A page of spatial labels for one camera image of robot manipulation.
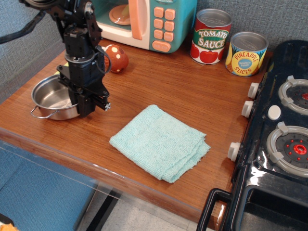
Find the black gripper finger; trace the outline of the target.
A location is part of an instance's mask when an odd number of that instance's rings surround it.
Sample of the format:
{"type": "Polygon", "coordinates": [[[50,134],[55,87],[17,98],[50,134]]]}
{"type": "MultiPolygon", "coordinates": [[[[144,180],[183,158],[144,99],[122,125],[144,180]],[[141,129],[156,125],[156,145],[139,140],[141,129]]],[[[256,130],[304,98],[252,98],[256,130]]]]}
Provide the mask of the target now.
{"type": "Polygon", "coordinates": [[[90,96],[79,94],[77,96],[78,111],[81,118],[87,117],[89,114],[95,111],[95,103],[90,96]]]}
{"type": "Polygon", "coordinates": [[[78,93],[74,89],[68,88],[68,94],[69,94],[71,104],[77,105],[78,104],[78,99],[77,99],[78,93]]]}

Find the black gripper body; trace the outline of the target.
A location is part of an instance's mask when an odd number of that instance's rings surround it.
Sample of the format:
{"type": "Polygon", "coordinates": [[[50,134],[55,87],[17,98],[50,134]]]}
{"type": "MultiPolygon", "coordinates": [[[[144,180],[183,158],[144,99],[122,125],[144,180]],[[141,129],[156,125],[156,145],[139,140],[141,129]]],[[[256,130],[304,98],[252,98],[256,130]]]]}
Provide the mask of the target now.
{"type": "Polygon", "coordinates": [[[84,62],[69,60],[67,66],[57,66],[59,81],[74,89],[78,95],[90,96],[96,107],[107,111],[110,109],[109,92],[103,85],[103,77],[109,69],[106,70],[104,64],[103,56],[95,56],[84,62]]]}

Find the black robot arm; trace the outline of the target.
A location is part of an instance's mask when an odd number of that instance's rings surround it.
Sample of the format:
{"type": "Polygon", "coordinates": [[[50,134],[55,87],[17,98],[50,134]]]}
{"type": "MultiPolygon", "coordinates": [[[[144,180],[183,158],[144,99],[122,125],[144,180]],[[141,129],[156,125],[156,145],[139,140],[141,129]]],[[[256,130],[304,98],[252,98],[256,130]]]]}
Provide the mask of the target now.
{"type": "Polygon", "coordinates": [[[68,88],[71,103],[86,117],[96,107],[108,110],[109,92],[103,77],[110,71],[105,67],[108,55],[99,45],[102,29],[98,26],[90,0],[23,0],[27,7],[48,13],[56,22],[65,44],[68,66],[58,66],[58,81],[68,88]]]}

